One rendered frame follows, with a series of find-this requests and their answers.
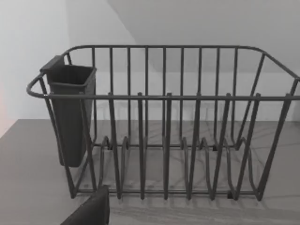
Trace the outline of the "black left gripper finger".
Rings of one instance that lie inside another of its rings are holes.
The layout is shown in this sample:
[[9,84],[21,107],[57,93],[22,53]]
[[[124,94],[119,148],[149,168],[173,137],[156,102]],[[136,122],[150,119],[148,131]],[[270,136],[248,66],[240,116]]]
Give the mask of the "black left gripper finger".
[[60,225],[108,225],[109,219],[109,190],[107,185],[101,185]]

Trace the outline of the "dark grey utensil holder cup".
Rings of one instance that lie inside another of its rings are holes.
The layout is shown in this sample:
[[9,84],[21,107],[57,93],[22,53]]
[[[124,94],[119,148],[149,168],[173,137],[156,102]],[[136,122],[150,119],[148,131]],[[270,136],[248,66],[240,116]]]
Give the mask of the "dark grey utensil holder cup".
[[[94,67],[66,65],[63,57],[56,55],[40,71],[46,73],[52,94],[95,94],[97,69]],[[80,100],[54,99],[52,106],[61,128],[62,147],[67,154],[67,164],[70,167],[79,167],[86,152]]]

